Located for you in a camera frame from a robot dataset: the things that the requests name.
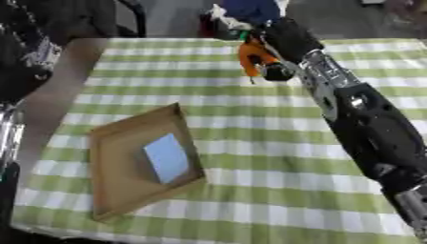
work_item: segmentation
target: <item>floor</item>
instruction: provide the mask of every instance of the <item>floor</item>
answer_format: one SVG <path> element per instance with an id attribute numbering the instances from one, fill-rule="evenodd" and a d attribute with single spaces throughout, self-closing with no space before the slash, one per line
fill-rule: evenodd
<path id="1" fill-rule="evenodd" d="M 219 0 L 140 0 L 147 13 L 148 35 L 151 37 L 196 37 L 197 15 L 208 10 Z M 414 37 L 408 31 L 397 30 L 386 23 L 386 15 L 379 6 L 361 7 L 357 0 L 291 0 L 290 16 L 303 24 L 319 38 L 376 38 Z M 117 11 L 118 22 L 134 27 L 132 14 L 124 8 Z M 75 53 L 86 53 L 93 63 L 99 56 L 97 48 L 86 51 L 68 50 L 69 57 L 56 68 L 67 72 L 70 64 L 79 66 Z M 54 76 L 46 86 L 32 94 L 23 104 L 27 129 L 19 154 L 22 173 L 20 184 L 28 181 L 34 163 L 39 159 L 50 136 L 70 107 L 73 98 L 81 91 L 85 77 L 92 66 L 76 74 Z"/>

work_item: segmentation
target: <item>light blue block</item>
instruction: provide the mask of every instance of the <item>light blue block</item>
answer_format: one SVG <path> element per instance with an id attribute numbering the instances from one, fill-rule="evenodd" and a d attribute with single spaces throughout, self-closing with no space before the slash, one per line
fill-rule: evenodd
<path id="1" fill-rule="evenodd" d="M 189 160 L 184 149 L 172 133 L 144 147 L 160 182 L 170 183 L 189 169 Z"/>

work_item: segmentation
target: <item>cardboard tray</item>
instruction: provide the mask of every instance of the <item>cardboard tray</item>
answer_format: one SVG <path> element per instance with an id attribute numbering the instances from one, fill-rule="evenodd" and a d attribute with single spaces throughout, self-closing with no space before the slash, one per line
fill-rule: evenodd
<path id="1" fill-rule="evenodd" d="M 190 165 L 173 182 L 161 184 L 149 158 L 141 152 L 168 133 L 179 141 Z M 93 218 L 97 221 L 170 198 L 206 181 L 178 104 L 95 128 L 90 143 Z"/>

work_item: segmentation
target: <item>checkered tablecloth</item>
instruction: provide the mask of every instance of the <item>checkered tablecloth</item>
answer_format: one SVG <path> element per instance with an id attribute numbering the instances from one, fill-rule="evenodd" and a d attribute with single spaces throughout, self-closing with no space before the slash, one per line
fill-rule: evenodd
<path id="1" fill-rule="evenodd" d="M 421 42 L 325 43 L 427 134 Z M 338 145 L 300 82 L 252 85 L 238 45 L 112 40 L 20 190 L 13 226 L 135 243 L 417 243 L 377 183 Z M 187 115 L 209 185 L 114 224 L 93 221 L 88 131 L 173 102 Z"/>

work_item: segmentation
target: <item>orange object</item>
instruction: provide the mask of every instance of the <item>orange object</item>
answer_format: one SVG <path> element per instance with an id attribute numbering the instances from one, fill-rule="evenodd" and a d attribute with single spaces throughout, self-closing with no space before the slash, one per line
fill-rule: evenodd
<path id="1" fill-rule="evenodd" d="M 240 65 L 245 70 L 246 74 L 250 77 L 259 76 L 259 71 L 255 64 L 251 61 L 250 56 L 258 56 L 264 65 L 279 62 L 277 58 L 272 56 L 259 42 L 259 40 L 248 37 L 247 41 L 240 45 L 238 56 Z"/>

